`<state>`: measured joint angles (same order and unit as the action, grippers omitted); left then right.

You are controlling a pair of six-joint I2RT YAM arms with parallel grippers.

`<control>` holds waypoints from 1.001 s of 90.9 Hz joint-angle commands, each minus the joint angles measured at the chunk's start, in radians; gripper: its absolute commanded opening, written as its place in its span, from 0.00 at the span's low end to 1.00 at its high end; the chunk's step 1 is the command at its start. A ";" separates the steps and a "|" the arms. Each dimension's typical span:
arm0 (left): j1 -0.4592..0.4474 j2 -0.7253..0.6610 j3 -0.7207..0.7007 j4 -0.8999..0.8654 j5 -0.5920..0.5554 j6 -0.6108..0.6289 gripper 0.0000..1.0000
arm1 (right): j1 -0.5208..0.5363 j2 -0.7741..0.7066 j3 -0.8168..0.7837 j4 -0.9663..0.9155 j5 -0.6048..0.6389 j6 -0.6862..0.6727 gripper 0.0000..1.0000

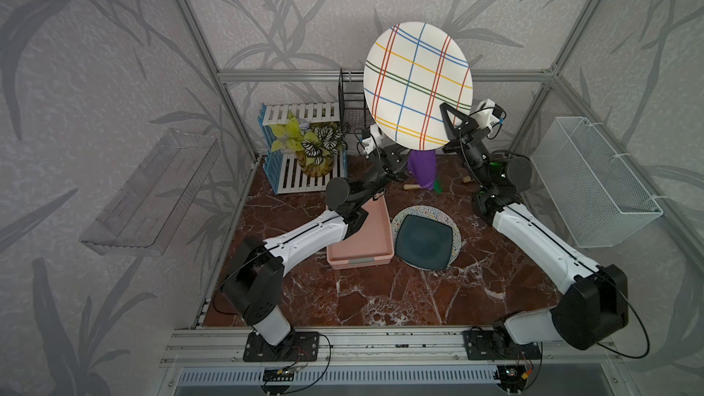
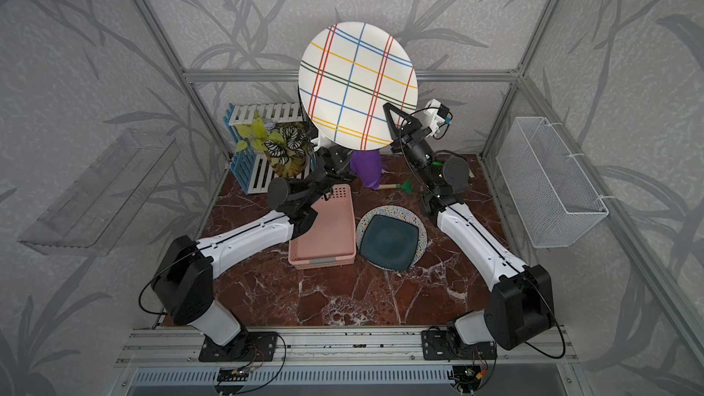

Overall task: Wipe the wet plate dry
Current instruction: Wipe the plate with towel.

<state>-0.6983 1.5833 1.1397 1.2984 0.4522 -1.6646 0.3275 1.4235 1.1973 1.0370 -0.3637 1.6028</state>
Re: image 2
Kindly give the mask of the purple cloth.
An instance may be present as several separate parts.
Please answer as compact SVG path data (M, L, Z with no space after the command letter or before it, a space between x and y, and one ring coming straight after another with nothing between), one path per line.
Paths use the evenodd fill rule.
M379 150L355 150L351 154L350 169L355 172L361 183L378 190L383 172L383 162Z

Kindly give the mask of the striped white round plate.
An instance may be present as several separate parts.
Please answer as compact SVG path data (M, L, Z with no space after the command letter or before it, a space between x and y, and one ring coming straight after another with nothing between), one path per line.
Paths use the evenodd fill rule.
M385 30L361 22L328 27L306 47L298 90L319 132L350 150L380 150L392 143L383 110L418 108L416 70Z

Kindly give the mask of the dark teal square plate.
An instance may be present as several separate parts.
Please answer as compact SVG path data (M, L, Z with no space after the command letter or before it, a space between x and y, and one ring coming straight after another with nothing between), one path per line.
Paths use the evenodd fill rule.
M366 227L359 253L377 267L406 271L413 263L419 236L416 225L379 214Z

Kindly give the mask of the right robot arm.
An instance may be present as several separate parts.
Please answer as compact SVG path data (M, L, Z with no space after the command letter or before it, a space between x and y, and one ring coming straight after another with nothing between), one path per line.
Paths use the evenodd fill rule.
M472 178L469 163L456 152L434 151L427 142L451 121L439 103L414 112L383 106L392 151L403 155L425 192L423 208L474 265L489 290L489 305L458 317L449 331L466 346L495 343L511 350L558 325L552 280L540 265L528 266L484 227L463 202Z

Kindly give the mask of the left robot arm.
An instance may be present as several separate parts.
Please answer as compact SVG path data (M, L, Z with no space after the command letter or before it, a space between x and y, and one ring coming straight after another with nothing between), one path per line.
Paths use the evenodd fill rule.
M215 297L214 281L243 260L295 238L314 226L314 204L339 183L356 178L353 151L334 145L315 152L315 169L303 180L277 177L268 189L271 212L212 238L176 238L146 285L178 326L192 326L220 348L245 342L246 330Z

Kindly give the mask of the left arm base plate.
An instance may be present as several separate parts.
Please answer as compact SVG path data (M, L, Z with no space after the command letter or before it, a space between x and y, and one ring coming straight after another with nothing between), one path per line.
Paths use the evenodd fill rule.
M219 346L205 337L199 361L212 362L271 362L276 351L279 334L276 332L249 332L243 330L225 346Z

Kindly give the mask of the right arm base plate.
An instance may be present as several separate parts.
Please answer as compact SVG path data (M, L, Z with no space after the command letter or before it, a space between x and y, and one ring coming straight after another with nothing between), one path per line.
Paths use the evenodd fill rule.
M465 344L455 332L432 326L421 332L425 360L493 360L497 359L494 342Z

